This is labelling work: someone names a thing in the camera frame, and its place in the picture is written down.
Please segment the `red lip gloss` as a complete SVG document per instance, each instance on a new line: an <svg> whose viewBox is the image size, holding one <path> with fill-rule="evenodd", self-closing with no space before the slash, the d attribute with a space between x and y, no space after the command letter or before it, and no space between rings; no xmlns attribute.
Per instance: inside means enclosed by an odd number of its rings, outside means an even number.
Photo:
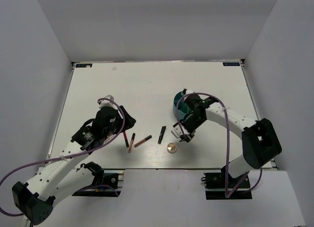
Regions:
<svg viewBox="0 0 314 227"><path fill-rule="evenodd" d="M133 144L134 144L135 136L136 136L135 133L133 133L132 136L131 136L131 141L130 141L130 145L129 145L129 149L128 149L128 152L129 152L129 153L130 153L131 150L132 150L132 147L133 147Z"/></svg>
<svg viewBox="0 0 314 227"><path fill-rule="evenodd" d="M124 140L125 140L126 147L128 148L129 147L129 141L128 141L127 134L126 134L125 131L123 132L123 137L124 137Z"/></svg>

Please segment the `black squeeze tube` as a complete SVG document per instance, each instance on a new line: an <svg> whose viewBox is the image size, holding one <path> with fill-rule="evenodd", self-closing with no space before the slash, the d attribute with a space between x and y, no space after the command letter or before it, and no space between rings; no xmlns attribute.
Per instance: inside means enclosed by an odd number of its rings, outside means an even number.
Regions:
<svg viewBox="0 0 314 227"><path fill-rule="evenodd" d="M157 142L158 144L161 144L165 131L166 131L166 126L162 126L159 137L158 137L158 142Z"/></svg>

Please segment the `brown lip gloss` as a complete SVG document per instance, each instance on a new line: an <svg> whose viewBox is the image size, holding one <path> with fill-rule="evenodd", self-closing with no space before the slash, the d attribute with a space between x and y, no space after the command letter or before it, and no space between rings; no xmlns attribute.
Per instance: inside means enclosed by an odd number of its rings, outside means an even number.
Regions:
<svg viewBox="0 0 314 227"><path fill-rule="evenodd" d="M152 138L152 135L149 135L147 137L145 137L144 139L142 139L141 141L137 142L134 147L137 148L138 146L142 145L143 143L147 142L148 140L150 140Z"/></svg>

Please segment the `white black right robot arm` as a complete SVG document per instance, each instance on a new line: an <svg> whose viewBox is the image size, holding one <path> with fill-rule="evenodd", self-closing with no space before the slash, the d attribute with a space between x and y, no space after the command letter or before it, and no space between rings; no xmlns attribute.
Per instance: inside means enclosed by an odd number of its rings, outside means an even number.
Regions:
<svg viewBox="0 0 314 227"><path fill-rule="evenodd" d="M251 170L260 169L282 152L279 139L270 120L254 120L223 106L218 99L202 99L198 94L184 89L182 102L189 113L174 124L172 133L182 142L190 142L196 129L211 121L235 134L242 141L242 154L221 169L222 183L233 187L239 178Z"/></svg>

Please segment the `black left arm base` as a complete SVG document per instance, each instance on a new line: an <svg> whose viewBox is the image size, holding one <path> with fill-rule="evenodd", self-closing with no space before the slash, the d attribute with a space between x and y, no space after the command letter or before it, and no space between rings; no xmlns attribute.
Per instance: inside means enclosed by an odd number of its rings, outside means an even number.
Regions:
<svg viewBox="0 0 314 227"><path fill-rule="evenodd" d="M72 194L74 197L119 197L124 181L124 171L105 170L100 165L89 162L82 163L77 171L89 170L93 176L89 186Z"/></svg>

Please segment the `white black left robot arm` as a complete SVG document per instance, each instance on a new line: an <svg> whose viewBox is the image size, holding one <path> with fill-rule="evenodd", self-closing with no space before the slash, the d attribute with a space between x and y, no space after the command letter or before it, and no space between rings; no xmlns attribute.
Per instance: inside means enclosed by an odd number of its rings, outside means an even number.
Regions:
<svg viewBox="0 0 314 227"><path fill-rule="evenodd" d="M83 163L92 149L102 146L110 136L132 128L136 120L124 107L103 106L95 118L87 120L71 137L59 154L59 161L50 162L36 176L12 187L16 207L36 226L44 222L63 199L81 189L105 186L103 168Z"/></svg>

